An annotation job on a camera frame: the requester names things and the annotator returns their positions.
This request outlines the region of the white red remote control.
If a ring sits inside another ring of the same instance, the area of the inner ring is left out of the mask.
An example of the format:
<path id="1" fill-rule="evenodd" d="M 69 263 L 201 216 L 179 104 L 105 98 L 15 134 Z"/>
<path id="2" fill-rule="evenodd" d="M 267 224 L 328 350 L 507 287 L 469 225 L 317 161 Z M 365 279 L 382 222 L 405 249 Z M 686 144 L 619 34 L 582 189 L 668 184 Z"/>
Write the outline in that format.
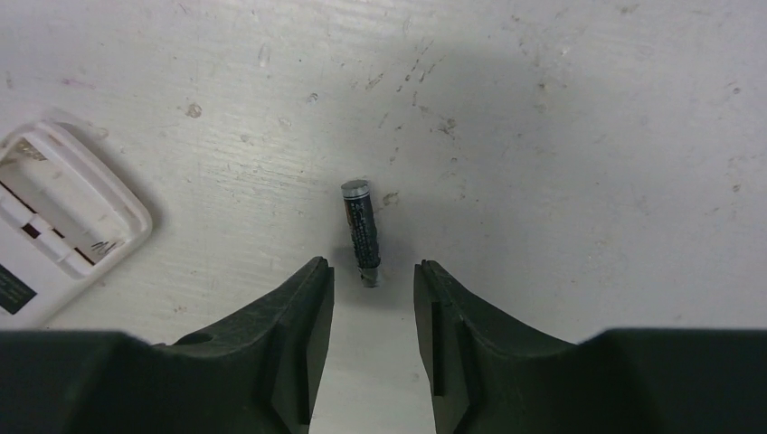
<path id="1" fill-rule="evenodd" d="M 45 323 L 141 246 L 146 206 L 72 133 L 40 120 L 1 141 L 1 328 Z"/>

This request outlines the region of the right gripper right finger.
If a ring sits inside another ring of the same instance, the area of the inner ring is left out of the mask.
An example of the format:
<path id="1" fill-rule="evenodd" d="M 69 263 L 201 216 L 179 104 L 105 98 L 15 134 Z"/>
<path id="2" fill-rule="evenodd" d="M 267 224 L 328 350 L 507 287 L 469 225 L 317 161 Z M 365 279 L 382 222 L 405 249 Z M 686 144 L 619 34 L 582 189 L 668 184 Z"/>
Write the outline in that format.
<path id="1" fill-rule="evenodd" d="M 613 328 L 570 344 L 414 268 L 439 433 L 763 433 L 763 330 Z"/>

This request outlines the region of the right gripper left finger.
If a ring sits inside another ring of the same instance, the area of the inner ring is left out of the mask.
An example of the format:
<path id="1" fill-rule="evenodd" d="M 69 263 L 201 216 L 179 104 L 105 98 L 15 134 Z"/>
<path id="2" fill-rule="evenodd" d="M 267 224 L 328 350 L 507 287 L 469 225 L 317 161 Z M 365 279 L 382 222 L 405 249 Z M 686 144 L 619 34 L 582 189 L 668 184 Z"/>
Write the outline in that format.
<path id="1" fill-rule="evenodd" d="M 1 335 L 4 433 L 306 433 L 327 358 L 334 271 L 278 288 L 174 344 L 116 331 Z"/>

